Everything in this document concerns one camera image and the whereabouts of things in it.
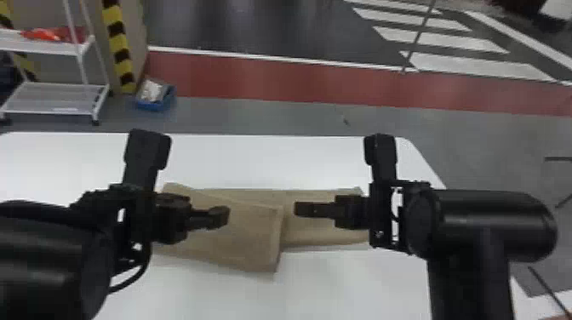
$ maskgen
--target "metal shelf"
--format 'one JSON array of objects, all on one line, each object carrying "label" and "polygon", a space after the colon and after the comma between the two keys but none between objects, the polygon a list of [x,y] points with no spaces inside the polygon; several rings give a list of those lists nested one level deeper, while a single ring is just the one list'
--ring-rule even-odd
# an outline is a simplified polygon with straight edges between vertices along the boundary
[{"label": "metal shelf", "polygon": [[[94,35],[89,35],[84,43],[79,43],[79,54],[84,55],[94,40]],[[0,50],[33,54],[77,55],[76,45],[73,43],[30,40],[22,37],[20,31],[9,29],[0,29]]]},{"label": "metal shelf", "polygon": [[109,85],[23,82],[0,113],[97,115]]},{"label": "metal shelf", "polygon": [[[0,50],[8,51],[12,61],[15,61],[14,52],[74,56],[83,83],[30,82],[23,68],[16,63],[24,82],[0,107],[0,124],[10,124],[10,119],[6,117],[6,114],[9,113],[39,113],[89,115],[92,124],[99,125],[100,108],[109,93],[109,77],[100,48],[95,40],[94,27],[89,19],[88,7],[84,0],[78,1],[83,19],[89,30],[89,35],[83,43],[77,41],[76,24],[73,20],[69,0],[63,0],[63,5],[73,43],[30,40],[22,37],[17,30],[0,29]],[[101,74],[106,82],[103,85],[89,84],[88,75],[83,65],[83,55],[92,45],[100,62]]]}]

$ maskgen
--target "towel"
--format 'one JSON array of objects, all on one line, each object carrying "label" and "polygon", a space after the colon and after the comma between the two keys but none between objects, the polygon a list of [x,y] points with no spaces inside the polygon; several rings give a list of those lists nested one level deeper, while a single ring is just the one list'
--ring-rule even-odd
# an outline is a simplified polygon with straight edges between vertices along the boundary
[{"label": "towel", "polygon": [[173,246],[156,245],[159,254],[204,260],[243,271],[276,271],[281,249],[364,243],[367,231],[334,227],[330,219],[294,215],[296,201],[332,202],[335,195],[362,194],[359,188],[306,191],[192,189],[168,183],[163,192],[191,199],[197,209],[225,205],[229,223],[218,230],[190,232]]}]

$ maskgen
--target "floor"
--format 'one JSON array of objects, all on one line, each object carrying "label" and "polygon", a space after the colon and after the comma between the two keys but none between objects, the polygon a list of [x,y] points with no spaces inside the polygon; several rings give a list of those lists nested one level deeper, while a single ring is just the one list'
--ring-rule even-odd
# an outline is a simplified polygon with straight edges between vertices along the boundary
[{"label": "floor", "polygon": [[[543,161],[572,156],[572,88],[565,85],[572,80],[572,48],[526,24],[437,9],[408,63],[404,52],[426,10],[419,4],[165,0],[146,6],[147,73],[177,85],[175,106],[149,113],[115,97],[102,110],[100,127],[83,118],[14,116],[0,133],[384,132],[410,139],[450,188],[526,191],[551,206],[572,192],[572,163]],[[555,210],[560,242],[537,264],[555,290],[572,289],[571,209],[572,203]],[[544,294],[524,266],[512,272],[530,294]]]}]

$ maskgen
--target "white table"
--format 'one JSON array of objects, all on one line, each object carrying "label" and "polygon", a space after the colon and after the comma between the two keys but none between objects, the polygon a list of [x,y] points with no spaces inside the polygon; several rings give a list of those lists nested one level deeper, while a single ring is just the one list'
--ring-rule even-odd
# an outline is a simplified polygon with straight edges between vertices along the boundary
[{"label": "white table", "polygon": [[[367,191],[362,139],[172,134],[157,187]],[[0,201],[67,205],[84,191],[119,182],[126,134],[0,135]],[[443,183],[419,151],[398,139],[398,176]],[[558,314],[547,297],[529,299],[512,280],[517,319]],[[136,284],[110,296],[105,319],[429,319],[423,260],[386,250],[284,253],[278,272],[252,274],[153,256]]]}]

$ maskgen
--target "blue container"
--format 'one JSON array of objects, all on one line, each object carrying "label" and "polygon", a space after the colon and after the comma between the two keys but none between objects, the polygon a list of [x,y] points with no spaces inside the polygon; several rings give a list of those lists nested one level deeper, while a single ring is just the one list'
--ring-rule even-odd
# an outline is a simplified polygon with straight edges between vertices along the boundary
[{"label": "blue container", "polygon": [[171,106],[174,100],[176,89],[174,86],[169,85],[165,96],[160,101],[150,102],[145,100],[136,99],[135,104],[138,108],[148,111],[165,111]]}]

